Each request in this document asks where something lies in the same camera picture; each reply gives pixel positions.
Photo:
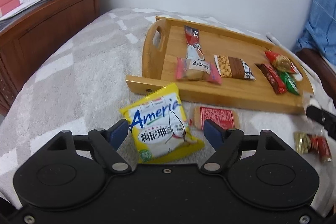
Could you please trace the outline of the green wasabi peas packet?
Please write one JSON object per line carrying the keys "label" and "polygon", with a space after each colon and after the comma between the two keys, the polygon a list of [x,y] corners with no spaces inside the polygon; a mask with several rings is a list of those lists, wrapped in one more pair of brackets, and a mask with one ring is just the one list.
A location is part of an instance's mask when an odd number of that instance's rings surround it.
{"label": "green wasabi peas packet", "polygon": [[294,78],[291,77],[291,75],[288,72],[278,71],[278,75],[285,84],[287,91],[294,95],[299,96],[299,90],[297,88],[296,81],[294,80]]}

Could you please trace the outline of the yellow America snack packet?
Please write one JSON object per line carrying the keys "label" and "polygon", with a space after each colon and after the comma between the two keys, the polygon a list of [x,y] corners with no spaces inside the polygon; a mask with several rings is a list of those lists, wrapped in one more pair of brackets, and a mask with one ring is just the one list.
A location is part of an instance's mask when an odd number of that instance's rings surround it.
{"label": "yellow America snack packet", "polygon": [[193,136],[179,89],[171,83],[120,109],[127,120],[141,164],[164,164],[201,150]]}

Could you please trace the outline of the long red snack bar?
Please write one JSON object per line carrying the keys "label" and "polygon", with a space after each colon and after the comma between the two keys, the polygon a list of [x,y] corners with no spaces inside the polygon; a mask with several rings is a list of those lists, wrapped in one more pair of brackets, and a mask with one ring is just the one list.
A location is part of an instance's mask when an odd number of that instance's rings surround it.
{"label": "long red snack bar", "polygon": [[276,94],[284,94],[287,92],[285,84],[282,79],[280,79],[272,65],[265,63],[255,65],[263,73]]}

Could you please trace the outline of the red gold nut packet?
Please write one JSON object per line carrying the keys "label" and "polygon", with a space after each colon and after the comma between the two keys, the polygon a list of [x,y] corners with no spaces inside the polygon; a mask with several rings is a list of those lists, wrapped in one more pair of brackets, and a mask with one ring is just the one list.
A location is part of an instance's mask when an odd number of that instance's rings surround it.
{"label": "red gold nut packet", "polygon": [[294,67],[292,66],[291,61],[288,59],[288,57],[274,51],[265,51],[264,53],[269,62],[278,71],[292,74],[295,73]]}

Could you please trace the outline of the peanut chocolate bar packet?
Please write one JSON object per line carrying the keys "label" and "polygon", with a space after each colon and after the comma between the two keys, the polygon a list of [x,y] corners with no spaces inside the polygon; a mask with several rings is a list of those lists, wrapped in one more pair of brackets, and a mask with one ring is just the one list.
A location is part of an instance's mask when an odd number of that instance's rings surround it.
{"label": "peanut chocolate bar packet", "polygon": [[242,59],[215,55],[214,61],[222,78],[255,80],[250,67]]}

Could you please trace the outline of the pink pastry packet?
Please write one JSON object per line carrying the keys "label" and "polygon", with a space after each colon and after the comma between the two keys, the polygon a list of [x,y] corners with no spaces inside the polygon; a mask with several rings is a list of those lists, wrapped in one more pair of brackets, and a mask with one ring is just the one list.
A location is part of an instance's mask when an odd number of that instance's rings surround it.
{"label": "pink pastry packet", "polygon": [[215,64],[180,57],[177,57],[175,79],[181,81],[205,81],[217,85],[222,84],[221,75]]}

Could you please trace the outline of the dark red stick packet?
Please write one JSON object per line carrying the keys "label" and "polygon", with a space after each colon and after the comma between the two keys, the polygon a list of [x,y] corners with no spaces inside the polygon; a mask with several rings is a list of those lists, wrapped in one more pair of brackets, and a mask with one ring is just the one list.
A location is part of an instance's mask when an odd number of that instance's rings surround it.
{"label": "dark red stick packet", "polygon": [[205,57],[199,42],[199,30],[190,26],[184,26],[187,42],[186,58],[205,61]]}

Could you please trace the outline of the red wafer biscuit packet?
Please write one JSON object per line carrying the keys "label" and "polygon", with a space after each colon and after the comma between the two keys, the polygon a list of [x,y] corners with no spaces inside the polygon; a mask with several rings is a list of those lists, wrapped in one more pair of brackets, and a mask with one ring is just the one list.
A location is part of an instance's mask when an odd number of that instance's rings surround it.
{"label": "red wafer biscuit packet", "polygon": [[217,107],[195,106],[189,112],[189,125],[203,130],[204,122],[210,119],[223,129],[239,128],[239,117],[233,110]]}

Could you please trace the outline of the small red candy packet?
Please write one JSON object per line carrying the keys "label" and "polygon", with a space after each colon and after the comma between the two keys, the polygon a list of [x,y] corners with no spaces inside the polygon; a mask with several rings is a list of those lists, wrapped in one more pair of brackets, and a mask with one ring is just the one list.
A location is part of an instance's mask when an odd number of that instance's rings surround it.
{"label": "small red candy packet", "polygon": [[327,140],[322,135],[295,132],[294,145],[297,153],[303,155],[316,153],[322,163],[332,162],[332,155]]}

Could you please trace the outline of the wooden bamboo tray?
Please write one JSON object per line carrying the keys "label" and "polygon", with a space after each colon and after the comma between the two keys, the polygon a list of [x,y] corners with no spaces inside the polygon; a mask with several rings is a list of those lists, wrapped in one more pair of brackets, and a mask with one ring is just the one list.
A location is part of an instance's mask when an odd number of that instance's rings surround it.
{"label": "wooden bamboo tray", "polygon": [[[199,31],[205,60],[220,71],[222,83],[177,80],[177,59],[184,57],[187,44],[184,27]],[[303,79],[297,84],[299,94],[276,94],[268,79],[257,68],[269,64],[267,50],[288,56],[274,44],[244,34],[185,20],[156,17],[150,26],[142,54],[142,76],[126,76],[129,89],[150,94],[169,83],[176,83],[183,101],[275,113],[302,114],[303,94],[313,93],[312,85],[297,61],[294,66]]]}

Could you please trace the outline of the blue plaid cloth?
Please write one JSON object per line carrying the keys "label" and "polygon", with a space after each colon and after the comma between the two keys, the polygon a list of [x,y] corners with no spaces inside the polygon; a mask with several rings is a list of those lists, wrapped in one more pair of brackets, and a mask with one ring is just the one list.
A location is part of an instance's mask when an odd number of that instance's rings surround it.
{"label": "blue plaid cloth", "polygon": [[293,48],[316,50],[335,65],[335,0],[312,0],[302,35]]}

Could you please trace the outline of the wooden side cabinet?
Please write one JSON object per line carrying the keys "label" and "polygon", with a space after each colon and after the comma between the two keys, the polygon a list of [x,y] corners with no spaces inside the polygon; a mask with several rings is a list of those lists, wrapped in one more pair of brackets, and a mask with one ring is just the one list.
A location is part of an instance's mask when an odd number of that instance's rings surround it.
{"label": "wooden side cabinet", "polygon": [[26,81],[100,15],[100,0],[50,0],[1,30],[1,115]]}

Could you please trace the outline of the pink box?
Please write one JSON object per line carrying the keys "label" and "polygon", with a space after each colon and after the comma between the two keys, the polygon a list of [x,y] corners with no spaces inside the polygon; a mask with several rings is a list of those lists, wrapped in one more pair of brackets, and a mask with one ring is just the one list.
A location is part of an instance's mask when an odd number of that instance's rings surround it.
{"label": "pink box", "polygon": [[0,0],[0,17],[20,6],[20,0]]}

